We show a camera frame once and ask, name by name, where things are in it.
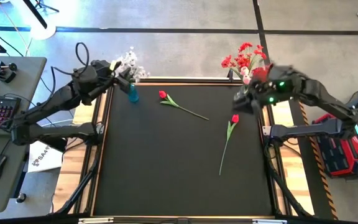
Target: blue bottle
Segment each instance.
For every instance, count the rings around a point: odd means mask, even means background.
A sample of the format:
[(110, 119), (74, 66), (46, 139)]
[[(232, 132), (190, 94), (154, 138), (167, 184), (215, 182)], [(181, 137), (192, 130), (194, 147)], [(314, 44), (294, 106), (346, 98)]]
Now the blue bottle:
[(139, 95), (137, 94), (136, 88), (134, 84), (131, 84), (131, 90), (128, 94), (129, 101), (136, 103), (139, 101)]

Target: gray floor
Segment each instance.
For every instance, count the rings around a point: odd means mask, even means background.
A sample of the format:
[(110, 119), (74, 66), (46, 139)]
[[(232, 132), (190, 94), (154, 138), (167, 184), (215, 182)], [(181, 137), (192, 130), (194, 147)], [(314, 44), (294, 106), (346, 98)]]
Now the gray floor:
[[(251, 0), (187, 1), (58, 1), (46, 0), (60, 13), (41, 10), (56, 26), (123, 28), (256, 29)], [(16, 26), (26, 26), (10, 3), (2, 5)], [(263, 0), (260, 11), (265, 29), (270, 30), (358, 30), (358, 1), (352, 0)], [(0, 9), (0, 26), (11, 26)], [(29, 43), (29, 33), (21, 32)], [(18, 50), (25, 47), (16, 32), (0, 32), (1, 37)], [(358, 35), (266, 35), (270, 58), (295, 68), (324, 83), (328, 91), (346, 101), (358, 90)], [(75, 43), (87, 44), (91, 59), (112, 60), (135, 47), (139, 64), (153, 76), (224, 77), (221, 60), (235, 54), (244, 41), (259, 44), (257, 34), (119, 34), (59, 32), (47, 40), (33, 40), (31, 56), (48, 58), (42, 75), (52, 85), (50, 66), (66, 71), (80, 66), (75, 58)], [(2, 43), (11, 55), (15, 51)], [(57, 87), (70, 77), (58, 75)], [(40, 84), (34, 102), (47, 97)], [(310, 121), (324, 114), (307, 108)], [(70, 119), (67, 112), (51, 116), (52, 121)], [(0, 218), (45, 215), (55, 189), (58, 170), (29, 174), (22, 191), (28, 201), (11, 201)], [(358, 221), (358, 180), (329, 179), (329, 185), (341, 220)]]

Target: white flowers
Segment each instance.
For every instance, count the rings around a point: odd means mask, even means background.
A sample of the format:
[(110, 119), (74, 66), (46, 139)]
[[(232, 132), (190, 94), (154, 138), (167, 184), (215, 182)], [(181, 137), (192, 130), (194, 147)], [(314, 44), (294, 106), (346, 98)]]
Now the white flowers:
[(125, 56), (121, 56), (117, 61), (121, 61), (120, 67), (117, 68), (116, 73), (120, 73), (127, 68), (131, 68), (130, 74), (133, 75), (136, 82), (139, 82), (141, 78), (147, 78), (150, 76), (150, 72), (146, 72), (143, 66), (137, 66), (137, 57), (132, 50), (134, 47), (129, 47), (130, 51), (125, 53)]

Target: gray desk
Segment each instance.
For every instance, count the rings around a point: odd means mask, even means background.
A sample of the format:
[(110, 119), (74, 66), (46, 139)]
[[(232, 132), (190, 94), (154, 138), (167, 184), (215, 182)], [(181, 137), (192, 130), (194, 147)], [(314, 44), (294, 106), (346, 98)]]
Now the gray desk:
[[(31, 100), (47, 59), (42, 57), (0, 57), (0, 60), (5, 64), (13, 62), (18, 67), (17, 75), (12, 82), (4, 83), (0, 81), (0, 96), (6, 93), (14, 93)], [(29, 102), (22, 100), (20, 110), (27, 110), (29, 105)], [(9, 138), (8, 134), (1, 134), (0, 131), (0, 153)], [(0, 212), (5, 210), (16, 187), (16, 180), (21, 175), (26, 149), (27, 146), (16, 146), (10, 143), (4, 152), (7, 161), (0, 179)]]

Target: wooden board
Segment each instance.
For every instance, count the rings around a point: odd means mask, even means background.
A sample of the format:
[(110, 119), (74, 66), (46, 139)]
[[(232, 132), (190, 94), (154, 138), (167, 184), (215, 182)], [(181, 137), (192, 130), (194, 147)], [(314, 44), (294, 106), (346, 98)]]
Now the wooden board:
[[(140, 85), (183, 85), (182, 83), (140, 83)], [(103, 115), (103, 109), (105, 105), (106, 96), (103, 96), (101, 107), (99, 110), (98, 121), (101, 120)], [(74, 123), (81, 124), (84, 122), (90, 122), (93, 115), (94, 106), (79, 106), (76, 109)], [(269, 119), (267, 116), (266, 110), (264, 110), (266, 125), (269, 125)], [(291, 110), (288, 102), (283, 102), (277, 104), (273, 107), (273, 115), (276, 124), (283, 124), (285, 126), (293, 126)], [(297, 143), (296, 139), (290, 139), (292, 143)], [(292, 146), (292, 148), (299, 151), (298, 146)], [(282, 154), (282, 162), (285, 170), (285, 177), (287, 181), (288, 188), (291, 190), (295, 198), (301, 203), (303, 208), (311, 213), (313, 212), (313, 206), (310, 199), (308, 184), (306, 182), (306, 175), (303, 169), (303, 163), (301, 158), (293, 153), (291, 150), (285, 148), (284, 146), (280, 148)], [(55, 210), (58, 210), (62, 205), (67, 201), (73, 191), (76, 189), (82, 168), (82, 163), (84, 161), (85, 147), (78, 146), (78, 148), (68, 151), (64, 155), (62, 169), (60, 171), (57, 188), (55, 191), (55, 196), (53, 198), (53, 203), (55, 205)], [(92, 151), (91, 158), (89, 163), (93, 161), (94, 149)], [(276, 184), (278, 203), (281, 211), (285, 213), (283, 194)], [(88, 187), (84, 190), (81, 209), (86, 206), (86, 199), (88, 198)]]

